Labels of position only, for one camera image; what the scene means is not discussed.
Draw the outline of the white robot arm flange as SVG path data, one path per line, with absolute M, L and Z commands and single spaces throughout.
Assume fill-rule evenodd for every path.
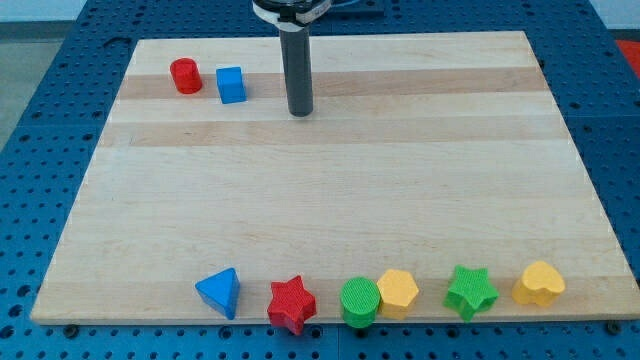
M 253 0 L 254 13 L 273 25 L 293 24 L 305 27 L 323 16 L 331 0 Z

